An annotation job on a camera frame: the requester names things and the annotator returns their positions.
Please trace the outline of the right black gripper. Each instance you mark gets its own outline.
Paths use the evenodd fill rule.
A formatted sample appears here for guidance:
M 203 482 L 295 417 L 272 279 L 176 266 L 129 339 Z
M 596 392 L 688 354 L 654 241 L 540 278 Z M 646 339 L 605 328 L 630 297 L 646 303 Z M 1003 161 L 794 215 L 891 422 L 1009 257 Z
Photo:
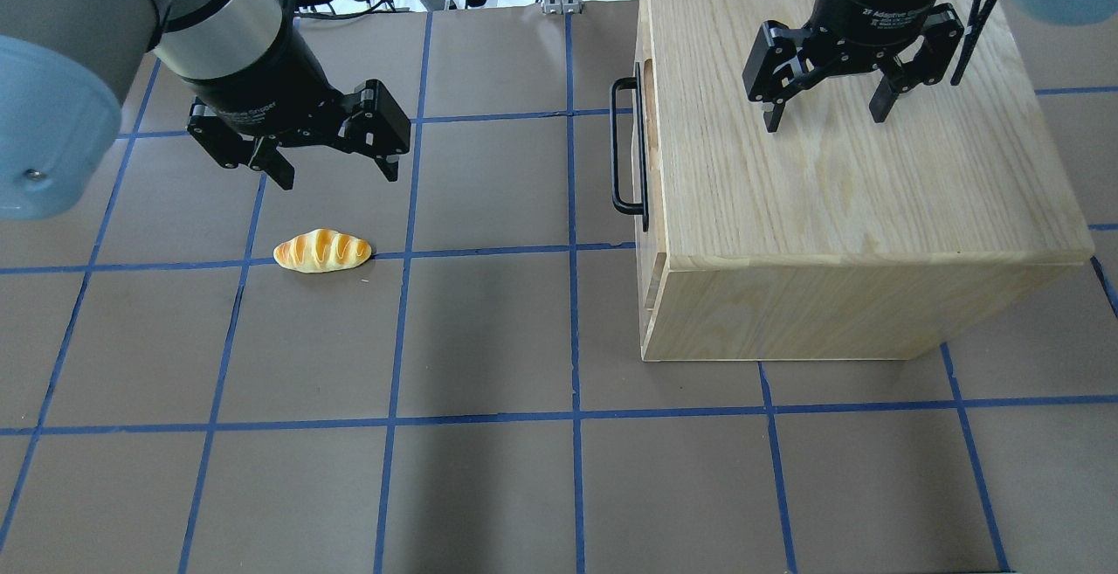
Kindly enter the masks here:
M 766 132 L 785 103 L 822 79 L 880 72 L 869 101 L 884 123 L 900 95 L 942 81 L 963 39 L 961 18 L 940 0 L 815 0 L 805 23 L 760 23 L 743 65 L 748 100 L 762 103 Z

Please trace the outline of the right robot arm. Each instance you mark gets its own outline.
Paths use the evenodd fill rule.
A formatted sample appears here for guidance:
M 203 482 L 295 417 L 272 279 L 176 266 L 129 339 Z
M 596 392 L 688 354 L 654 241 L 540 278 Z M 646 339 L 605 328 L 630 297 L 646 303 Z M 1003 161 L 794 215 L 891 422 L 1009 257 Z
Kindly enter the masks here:
M 1013 0 L 1034 19 L 1087 25 L 1115 15 L 1117 0 Z M 762 104 L 768 132 L 779 128 L 788 100 L 823 79 L 881 73 L 869 101 L 882 123 L 896 101 L 919 85 L 948 78 L 953 85 L 970 63 L 998 0 L 973 0 L 967 17 L 940 0 L 815 0 L 803 27 L 760 23 L 742 81 Z

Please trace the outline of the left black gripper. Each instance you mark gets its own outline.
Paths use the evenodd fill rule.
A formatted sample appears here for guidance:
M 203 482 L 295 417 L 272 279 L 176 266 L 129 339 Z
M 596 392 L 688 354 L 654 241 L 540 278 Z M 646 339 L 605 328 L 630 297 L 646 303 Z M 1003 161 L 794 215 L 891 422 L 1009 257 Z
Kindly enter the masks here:
M 381 79 L 343 93 L 291 22 L 252 66 L 216 79 L 188 79 L 195 93 L 188 135 L 216 164 L 247 164 L 283 190 L 295 170 L 282 149 L 324 147 L 375 160 L 389 184 L 411 151 L 411 120 Z

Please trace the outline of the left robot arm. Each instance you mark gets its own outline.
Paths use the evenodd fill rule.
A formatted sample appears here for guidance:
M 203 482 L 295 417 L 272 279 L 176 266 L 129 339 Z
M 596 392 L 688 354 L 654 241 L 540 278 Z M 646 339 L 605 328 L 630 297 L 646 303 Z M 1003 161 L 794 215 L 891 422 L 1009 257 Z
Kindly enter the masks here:
M 3 218 L 79 203 L 148 53 L 193 93 L 187 132 L 216 164 L 288 190 L 282 149 L 328 147 L 370 157 L 395 181 L 407 113 L 379 79 L 334 88 L 295 28 L 299 8 L 330 1 L 1 0 Z

